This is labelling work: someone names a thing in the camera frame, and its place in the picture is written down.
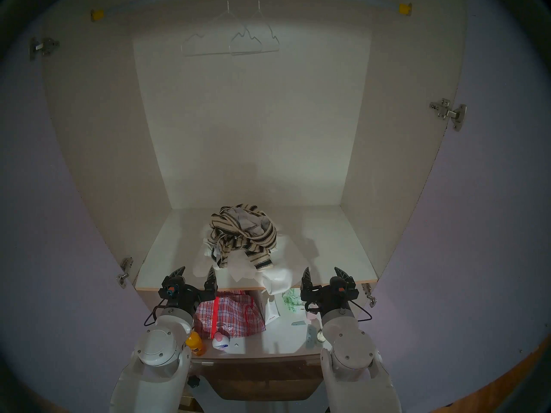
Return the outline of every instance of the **black and beige striped fabric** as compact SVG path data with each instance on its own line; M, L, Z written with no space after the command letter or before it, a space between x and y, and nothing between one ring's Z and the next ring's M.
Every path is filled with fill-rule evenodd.
M260 211L258 207L250 204L239 204L235 208L246 210L249 214L265 217L269 225L264 233L259 236L252 236L250 233L242 230L241 225L228 213L228 210L234 207L222 207L218 214L210 217L210 227L212 231L208 237L208 242L212 246L210 256L217 263L219 268L226 268L228 265L228 255L232 250L245 250L250 262L260 271L273 266L270 259L270 250L275 248L275 238L277 230L272 221ZM220 254L215 253L218 247Z

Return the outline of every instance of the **black knob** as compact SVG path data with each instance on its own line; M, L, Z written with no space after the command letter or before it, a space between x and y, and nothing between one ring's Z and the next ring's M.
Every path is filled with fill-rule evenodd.
M187 384L192 387L192 388L196 388L199 386L199 384L201 383L201 380L193 375L193 376L190 376L188 379L187 379Z

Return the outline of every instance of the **white shelf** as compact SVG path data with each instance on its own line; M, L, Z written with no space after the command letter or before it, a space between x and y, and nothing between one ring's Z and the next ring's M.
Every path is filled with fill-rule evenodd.
M373 266L340 206L273 207L264 211L275 223L278 234L287 235L304 256L314 285L328 284L335 275L334 267L343 269L357 283L377 281ZM184 277L188 284L203 287L205 277L195 276L191 268L213 212L216 210L172 210L141 267L136 290L158 290L164 277L181 266L186 266ZM281 251L274 252L274 263L277 254ZM300 285L304 263L301 260L294 267L287 263L293 268L294 286ZM224 269L216 275L219 290L263 288L255 279L235 281Z
M364 306L367 303L364 291L359 287L360 295L355 301ZM218 359L248 359L312 355L321 352L322 348L331 349L327 341L317 341L317 333L321 328L319 314L317 319L306 320L306 312L291 312L285 304L281 294L275 295L275 302L279 311L279 318L266 325L266 331L248 337L234 337L230 339L230 345L225 351L219 351L212 347L211 340L203 340L207 352L201 357L193 357L194 362L208 362ZM360 308L350 304L350 309L356 319L367 318ZM304 325L291 325L294 322L304 321Z

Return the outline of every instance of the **white wardrobe wall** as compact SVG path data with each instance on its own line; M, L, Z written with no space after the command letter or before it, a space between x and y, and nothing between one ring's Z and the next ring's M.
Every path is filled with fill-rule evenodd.
M455 96L465 29L465 0L413 0L411 17L374 12L342 208L378 276L402 236L442 141L446 124L429 103Z
M134 259L134 281L171 207L130 36L117 20L90 21L91 8L109 3L113 0L61 0L46 12L44 33L61 45L44 60L43 77L75 184L115 259Z
M278 52L185 57L181 45L194 32L206 34L195 39L202 51L224 51L242 30L232 17L207 29L197 22L225 11L226 0L162 6L132 24L145 114L173 208L341 202L372 9L320 0L260 3ZM258 6L229 4L244 22ZM270 39L265 25L251 33L264 44Z

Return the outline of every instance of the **lavender wall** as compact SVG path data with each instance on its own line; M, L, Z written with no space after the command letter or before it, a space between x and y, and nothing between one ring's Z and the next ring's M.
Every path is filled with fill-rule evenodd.
M495 380L551 325L551 79L497 0L468 0L459 103L364 323L408 413Z
M107 411L149 312L133 288L118 287L120 268L63 161L40 59L28 57L40 31L35 22L0 66L0 350L41 396Z

